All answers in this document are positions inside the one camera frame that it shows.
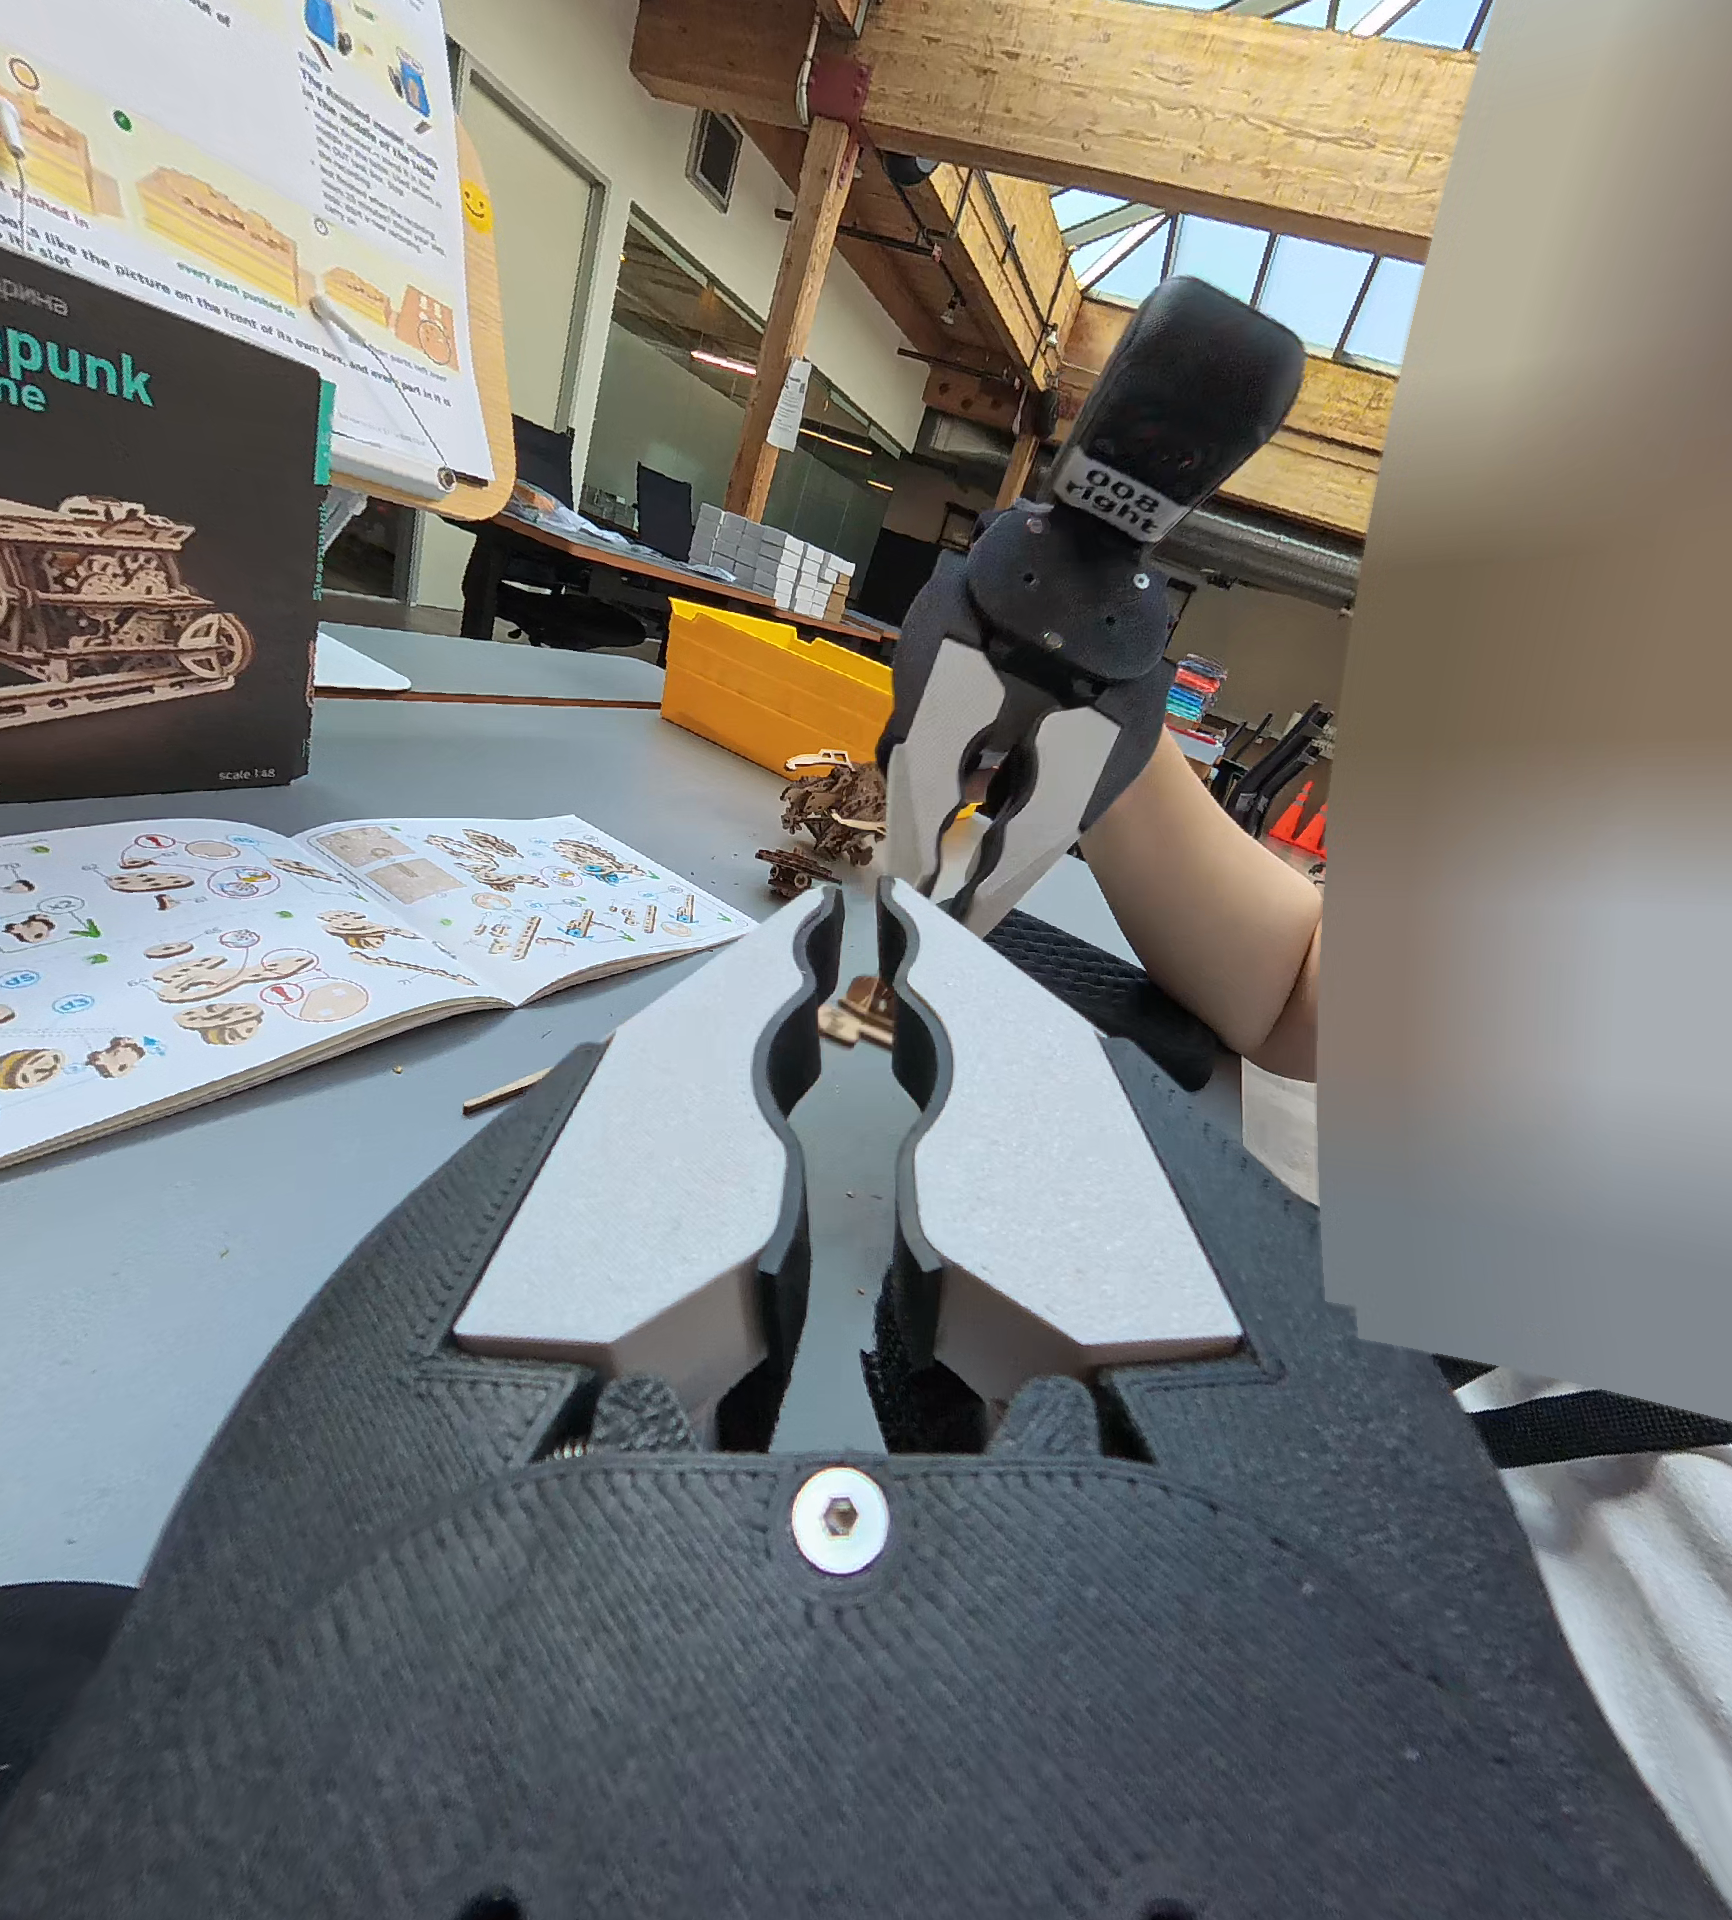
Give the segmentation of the wooden support column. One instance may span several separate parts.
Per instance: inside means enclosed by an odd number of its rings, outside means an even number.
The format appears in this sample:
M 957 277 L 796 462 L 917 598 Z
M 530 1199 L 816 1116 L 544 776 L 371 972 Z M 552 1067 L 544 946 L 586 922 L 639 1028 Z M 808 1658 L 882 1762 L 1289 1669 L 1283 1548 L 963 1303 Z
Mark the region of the wooden support column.
M 840 224 L 850 199 L 850 173 L 857 173 L 857 134 L 843 120 L 816 120 L 761 345 L 758 345 L 758 395 L 745 395 L 736 482 L 725 482 L 725 510 L 740 510 L 740 521 L 761 521 L 772 482 L 781 482 L 772 422 L 784 400 L 784 374 L 808 356 L 808 334 L 816 334 L 816 305 L 823 305 L 833 246 L 840 246 Z

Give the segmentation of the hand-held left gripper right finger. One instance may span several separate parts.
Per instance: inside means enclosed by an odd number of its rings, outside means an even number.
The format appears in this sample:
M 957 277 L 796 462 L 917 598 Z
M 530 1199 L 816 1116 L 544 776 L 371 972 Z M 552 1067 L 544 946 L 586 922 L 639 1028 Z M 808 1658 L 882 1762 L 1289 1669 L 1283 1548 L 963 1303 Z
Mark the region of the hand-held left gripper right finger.
M 914 885 L 882 885 L 882 987 L 917 1106 L 877 1303 L 882 1438 L 983 1443 L 1027 1375 L 1245 1359 L 1120 1045 Z

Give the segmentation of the wooden display board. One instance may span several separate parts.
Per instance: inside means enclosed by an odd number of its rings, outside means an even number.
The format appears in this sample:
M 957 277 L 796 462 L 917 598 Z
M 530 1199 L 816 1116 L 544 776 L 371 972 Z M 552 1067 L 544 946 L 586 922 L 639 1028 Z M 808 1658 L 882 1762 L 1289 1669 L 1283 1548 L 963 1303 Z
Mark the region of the wooden display board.
M 522 447 L 509 447 L 509 374 L 507 374 L 493 215 L 465 215 L 465 345 L 476 345 L 476 395 L 491 431 L 491 482 L 462 475 L 446 494 L 412 494 L 391 475 L 334 469 L 334 491 L 364 491 L 446 521 L 493 521 L 509 505 Z

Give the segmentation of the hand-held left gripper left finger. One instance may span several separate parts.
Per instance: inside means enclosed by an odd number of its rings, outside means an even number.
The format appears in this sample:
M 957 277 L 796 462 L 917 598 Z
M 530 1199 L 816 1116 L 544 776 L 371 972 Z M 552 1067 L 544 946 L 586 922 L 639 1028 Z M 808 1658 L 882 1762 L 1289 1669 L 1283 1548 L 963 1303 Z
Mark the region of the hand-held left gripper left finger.
M 808 1330 L 808 1157 L 843 888 L 808 888 L 586 1067 L 454 1341 L 654 1369 L 710 1443 L 772 1443 Z

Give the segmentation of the wooden model assembly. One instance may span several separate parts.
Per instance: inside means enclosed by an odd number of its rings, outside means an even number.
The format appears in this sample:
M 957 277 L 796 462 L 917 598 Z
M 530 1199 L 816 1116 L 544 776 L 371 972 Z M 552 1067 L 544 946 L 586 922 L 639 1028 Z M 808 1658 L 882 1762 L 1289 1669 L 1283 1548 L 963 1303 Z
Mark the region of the wooden model assembly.
M 840 863 L 877 868 L 891 830 L 891 776 L 882 760 L 857 760 L 843 748 L 784 753 L 784 830 L 808 830 L 808 845 L 758 851 L 772 868 L 772 896 L 799 896 L 816 885 L 840 885 Z

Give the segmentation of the long wooden desk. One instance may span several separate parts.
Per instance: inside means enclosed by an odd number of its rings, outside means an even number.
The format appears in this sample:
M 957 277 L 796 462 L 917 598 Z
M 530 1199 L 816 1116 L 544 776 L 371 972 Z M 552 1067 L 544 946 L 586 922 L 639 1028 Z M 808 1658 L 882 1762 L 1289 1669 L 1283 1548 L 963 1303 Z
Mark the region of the long wooden desk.
M 745 617 L 796 623 L 799 639 L 843 639 L 843 644 L 866 644 L 866 650 L 893 644 L 893 627 L 882 627 L 882 623 L 799 617 L 799 609 L 781 609 L 772 595 L 758 595 L 740 579 L 710 579 L 694 563 L 666 563 L 666 559 L 639 559 L 639 550 L 608 550 L 608 542 L 574 542 L 574 532 L 526 526 L 509 510 L 454 521 L 454 526 L 476 526 L 493 550 L 544 550 L 544 559 L 552 559 L 548 572 L 618 572 L 618 579 L 656 586 L 666 598 L 718 598 L 718 609 L 745 609 Z

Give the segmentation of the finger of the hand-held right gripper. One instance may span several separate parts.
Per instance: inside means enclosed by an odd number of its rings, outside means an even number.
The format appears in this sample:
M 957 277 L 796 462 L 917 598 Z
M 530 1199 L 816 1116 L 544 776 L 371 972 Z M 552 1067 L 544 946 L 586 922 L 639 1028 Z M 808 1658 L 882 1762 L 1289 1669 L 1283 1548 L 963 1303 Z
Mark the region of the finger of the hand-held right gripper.
M 924 896 L 943 885 L 943 837 L 957 820 L 957 805 L 968 798 L 963 753 L 983 743 L 998 707 L 1004 707 L 1004 690 L 998 690 L 989 661 L 963 639 L 943 639 L 917 715 L 914 715 L 902 743 L 891 748 L 891 837 L 882 837 L 882 868 Z
M 968 851 L 948 922 L 989 937 L 1083 837 L 1101 760 L 1109 716 L 1098 707 L 1054 707 L 1043 716 L 1027 716 L 1027 730 L 998 760 L 1004 795 Z

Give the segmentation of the white flat sheet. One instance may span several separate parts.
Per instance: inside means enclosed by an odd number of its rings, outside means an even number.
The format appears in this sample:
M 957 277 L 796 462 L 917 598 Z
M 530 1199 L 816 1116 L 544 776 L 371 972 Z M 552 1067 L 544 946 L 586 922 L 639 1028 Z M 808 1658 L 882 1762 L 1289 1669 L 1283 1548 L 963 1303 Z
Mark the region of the white flat sheet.
M 310 644 L 310 690 L 403 698 L 403 690 L 412 690 L 412 685 L 410 685 L 403 668 L 386 668 L 386 661 L 344 644 L 334 627 L 322 627 L 322 644 Z

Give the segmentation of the yellow plastic bin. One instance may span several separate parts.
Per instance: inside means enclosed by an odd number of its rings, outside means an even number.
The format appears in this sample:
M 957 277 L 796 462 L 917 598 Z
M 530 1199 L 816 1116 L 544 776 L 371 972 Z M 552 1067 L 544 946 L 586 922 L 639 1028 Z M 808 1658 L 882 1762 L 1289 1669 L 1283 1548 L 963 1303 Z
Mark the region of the yellow plastic bin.
M 843 748 L 877 760 L 893 715 L 893 674 L 796 623 L 672 598 L 656 716 L 784 769 L 796 753 Z

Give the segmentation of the person's right forearm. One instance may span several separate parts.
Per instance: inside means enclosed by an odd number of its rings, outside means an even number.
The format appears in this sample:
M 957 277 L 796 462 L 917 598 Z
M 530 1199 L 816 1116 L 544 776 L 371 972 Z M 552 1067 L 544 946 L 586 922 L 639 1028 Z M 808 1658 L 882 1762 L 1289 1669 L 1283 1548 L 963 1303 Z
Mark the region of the person's right forearm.
M 1170 730 L 1098 815 L 1083 863 L 1179 1007 L 1269 1078 L 1320 1084 L 1323 896 L 1213 805 Z

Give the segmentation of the open instruction booklet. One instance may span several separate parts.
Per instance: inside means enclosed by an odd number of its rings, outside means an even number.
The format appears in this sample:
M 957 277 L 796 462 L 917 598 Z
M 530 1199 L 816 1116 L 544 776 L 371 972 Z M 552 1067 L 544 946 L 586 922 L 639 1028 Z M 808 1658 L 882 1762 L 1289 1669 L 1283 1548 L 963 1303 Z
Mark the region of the open instruction booklet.
M 310 1058 L 725 946 L 758 922 L 544 820 L 92 820 L 0 837 L 0 1162 Z

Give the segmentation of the printed instruction sheet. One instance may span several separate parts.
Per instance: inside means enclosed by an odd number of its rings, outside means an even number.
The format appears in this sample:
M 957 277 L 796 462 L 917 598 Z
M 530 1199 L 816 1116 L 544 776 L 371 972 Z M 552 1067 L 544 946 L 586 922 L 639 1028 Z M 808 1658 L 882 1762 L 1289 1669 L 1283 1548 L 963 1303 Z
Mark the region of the printed instruction sheet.
M 334 381 L 334 449 L 491 482 L 436 0 L 0 0 L 0 251 Z

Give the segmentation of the stack of small white boxes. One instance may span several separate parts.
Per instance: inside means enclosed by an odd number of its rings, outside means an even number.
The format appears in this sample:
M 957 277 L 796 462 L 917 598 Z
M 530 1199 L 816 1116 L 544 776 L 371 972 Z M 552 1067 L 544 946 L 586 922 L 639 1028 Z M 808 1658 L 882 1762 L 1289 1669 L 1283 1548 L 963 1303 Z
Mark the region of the stack of small white boxes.
M 725 572 L 736 586 L 758 586 L 784 617 L 833 617 L 840 623 L 850 609 L 850 563 L 843 559 L 833 559 L 833 550 L 816 550 L 784 526 L 718 510 L 718 505 L 694 505 L 688 563 Z

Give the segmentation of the black model kit box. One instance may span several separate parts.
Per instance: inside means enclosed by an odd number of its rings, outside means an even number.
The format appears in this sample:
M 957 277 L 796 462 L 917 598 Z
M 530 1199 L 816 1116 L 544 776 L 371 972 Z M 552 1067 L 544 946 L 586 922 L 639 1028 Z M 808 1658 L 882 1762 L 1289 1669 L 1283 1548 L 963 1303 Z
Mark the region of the black model kit box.
M 0 251 L 0 798 L 310 760 L 322 374 Z

